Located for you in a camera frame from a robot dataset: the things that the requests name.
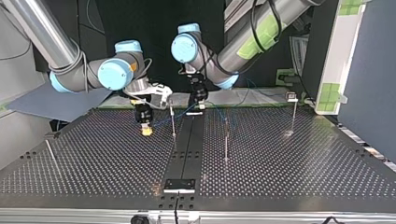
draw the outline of cable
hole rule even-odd
[[[177,195],[177,199],[176,199],[176,204],[175,204],[175,224],[178,224],[178,215],[177,215],[177,204],[178,204],[178,195]]]
[[[291,47],[291,52],[294,52],[294,46],[291,44],[290,47]],[[300,72],[299,72],[298,69],[297,69],[297,62],[296,62],[296,59],[295,59],[295,57],[294,57],[294,53],[291,54],[291,58],[293,59],[293,64],[294,64],[294,66],[296,67],[296,75],[297,75],[297,77],[300,79],[300,83],[301,83],[301,85],[303,86],[304,91],[305,91],[306,94],[308,95],[309,100],[312,102],[312,104],[313,104],[314,106],[316,106],[315,101],[314,101],[314,98],[311,97],[311,95],[309,94],[308,90],[306,89],[306,87],[305,87],[305,85],[304,85],[304,82],[303,82],[303,78],[301,77]]]
[[[190,111],[192,108],[194,108],[196,105],[197,105],[196,103],[193,104],[193,105],[191,105],[189,108],[187,108],[186,110],[184,110],[183,112],[181,112],[180,114],[178,114],[177,116],[175,116],[175,119],[178,119],[178,118],[180,118],[181,116],[185,115],[187,112],[189,112],[189,111]],[[163,125],[163,124],[165,124],[166,122],[171,121],[171,120],[172,120],[172,118],[170,118],[170,119],[163,119],[163,120],[161,120],[161,121],[156,122],[156,123],[153,125],[153,127],[161,126],[161,125]]]
[[[256,85],[256,83],[254,83],[251,79],[249,79],[249,78],[247,78],[247,77],[245,77],[245,79],[246,79],[248,82],[250,82],[251,84],[253,84],[253,86],[254,86],[255,88],[258,88],[257,85]],[[258,91],[259,93],[261,93],[261,94],[264,95],[264,96],[278,96],[278,95],[284,95],[284,94],[285,94],[285,93],[280,93],[280,94],[267,94],[267,93],[262,92],[262,91],[260,91],[260,90],[255,90],[255,91]]]
[[[254,40],[255,40],[257,46],[262,51],[261,53],[263,53],[263,52],[266,52],[267,49],[265,49],[262,46],[262,43],[261,43],[259,37],[257,36],[257,32],[256,32],[256,28],[257,28],[256,27],[256,18],[255,18],[255,15],[254,15],[254,11],[255,11],[255,8],[257,6],[257,1],[258,0],[253,0],[253,4],[252,4],[252,7],[251,7],[250,28],[251,28],[251,32],[253,33],[253,37],[254,37]],[[273,14],[275,16],[275,19],[276,19],[277,35],[276,35],[274,40],[277,42],[279,40],[280,36],[282,35],[282,21],[280,19],[279,13],[276,11],[274,0],[268,0],[267,2],[270,5],[270,8],[271,8],[271,10],[272,10],[272,12],[273,12]]]
[[[87,29],[93,30],[93,31],[97,32],[100,35],[105,35],[105,33],[102,33],[102,32],[100,32],[100,31],[98,31],[98,30],[96,30],[96,29],[92,28],[91,26],[88,26],[88,25],[86,25],[84,23],[79,23],[79,25],[81,25],[81,26],[83,26],[83,27],[85,27]]]
[[[212,104],[212,105],[215,107],[215,109],[218,111],[218,113],[220,114],[221,119],[222,119],[222,120],[226,120],[226,118],[224,117],[223,113],[221,112],[221,110],[218,108],[217,105],[213,104],[213,103],[210,102],[210,101],[205,101],[205,103],[210,103],[210,104]]]
[[[337,224],[345,224],[344,222],[338,221],[335,217],[327,217],[322,224],[329,224],[331,220],[333,220]]]
[[[245,101],[246,101],[246,99],[247,99],[247,97],[248,97],[248,94],[249,94],[249,92],[250,92],[250,85],[248,84],[248,81],[247,81],[247,93],[245,94],[245,97],[244,97],[244,99],[239,103],[239,104],[237,104],[237,105],[233,105],[233,107],[237,107],[237,106],[239,106],[239,105],[241,105],[241,104],[243,104]]]
[[[134,95],[129,95],[129,96],[131,96],[132,98],[135,98],[138,101],[144,102],[147,105],[150,105],[154,109],[159,109],[159,110],[165,110],[166,109],[166,107],[161,107],[161,106],[154,105],[154,104],[152,104],[150,102],[144,101],[143,99],[141,99],[141,98],[139,98],[137,96],[134,96]]]
[[[17,30],[18,33],[21,34],[22,38],[24,38],[24,39],[28,42],[28,46],[27,46],[26,50],[25,50],[23,53],[18,54],[18,55],[15,55],[15,56],[7,57],[7,58],[0,58],[0,61],[5,61],[5,60],[11,60],[11,59],[20,58],[20,57],[26,55],[26,54],[29,52],[30,47],[32,47],[32,41],[27,37],[27,34],[26,34],[23,30],[20,30],[20,29],[14,24],[14,22],[12,22],[12,20],[8,17],[8,15],[10,15],[9,12],[8,12],[8,10],[7,10],[5,7],[3,7],[2,5],[0,5],[0,8],[1,8],[2,11],[4,12],[4,15],[5,15],[5,17],[7,18],[7,20],[9,21],[9,23],[15,28],[15,30]]]
[[[142,71],[142,75],[145,75],[147,73],[147,71],[149,70],[149,68],[151,67],[151,64],[152,64],[152,59],[151,58],[147,58],[143,62],[146,63],[146,61],[149,61],[149,63],[146,66],[145,70]]]
[[[11,59],[20,58],[20,57],[26,55],[26,54],[29,52],[30,47],[32,47],[32,41],[29,41],[29,45],[27,46],[27,50],[26,50],[24,53],[19,54],[19,55],[15,55],[15,56],[12,56],[12,57],[9,57],[9,58],[0,58],[0,61],[5,61],[5,60],[11,60]]]
[[[274,0],[268,0],[268,4],[270,5],[270,8],[275,16],[276,23],[277,23],[277,36],[275,37],[275,42],[279,41],[280,36],[282,35],[282,20],[280,19],[279,13],[276,10],[276,6],[274,3]]]
[[[91,0],[88,0],[88,1],[87,1],[87,7],[86,7],[86,14],[87,14],[88,22],[90,23],[90,25],[92,26],[93,29],[95,29],[97,32],[100,32],[100,33],[102,33],[102,34],[104,35],[104,34],[105,34],[105,31],[103,31],[103,30],[97,28],[95,25],[93,25],[93,23],[92,23],[92,21],[91,21],[91,18],[90,18],[90,11],[89,11],[90,2],[91,2]]]
[[[74,39],[70,38],[70,40],[75,44],[76,49],[77,49],[77,57],[76,57],[76,59],[70,65],[66,66],[65,68],[54,68],[51,65],[49,65],[49,69],[56,76],[63,76],[63,75],[68,74],[69,72],[71,72],[73,69],[75,69],[78,66],[79,62],[81,62],[81,60],[82,60],[82,62],[83,62],[82,65],[84,66],[83,67],[83,72],[82,72],[82,75],[84,76],[84,80],[85,80],[84,88],[85,88],[85,92],[88,93],[89,92],[89,87],[88,86],[91,85],[91,84],[89,83],[89,80],[88,80],[88,69],[89,69],[90,66],[88,65],[87,56],[85,55],[84,51],[82,51],[79,48],[78,43]]]

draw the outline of white panel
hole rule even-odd
[[[13,112],[0,119],[0,170],[38,146],[50,132],[50,120]]]

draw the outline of vertical rod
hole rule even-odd
[[[49,150],[50,157],[53,160],[56,160],[55,155],[53,154],[52,147],[50,146],[50,141],[46,139],[47,149]]]

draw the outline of blue wire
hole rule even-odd
[[[191,106],[190,106],[189,108],[187,108],[185,111],[183,111],[183,112],[181,112],[180,114],[178,114],[177,116],[175,116],[175,119],[178,119],[178,118],[180,118],[181,116],[185,115],[187,112],[189,112],[189,110],[191,110],[192,108],[194,108],[196,105],[197,105],[196,103],[195,103],[194,105],[191,105]],[[163,124],[165,124],[166,122],[171,121],[171,120],[172,120],[172,118],[170,118],[170,119],[163,119],[163,120],[160,120],[160,121],[156,122],[156,123],[153,124],[152,126],[153,126],[153,127],[158,127],[158,126],[161,126],[161,125],[163,125]]]

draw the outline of white bracket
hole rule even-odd
[[[347,104],[347,97],[345,95],[340,95],[339,102],[343,105]]]
[[[155,94],[155,95],[161,95],[161,106],[167,105],[167,100],[170,95],[172,95],[172,90],[164,86],[163,84],[159,83],[154,83],[154,84],[149,84],[149,87],[146,88],[143,91],[134,91],[134,92],[128,92],[130,95],[148,95],[148,94]]]

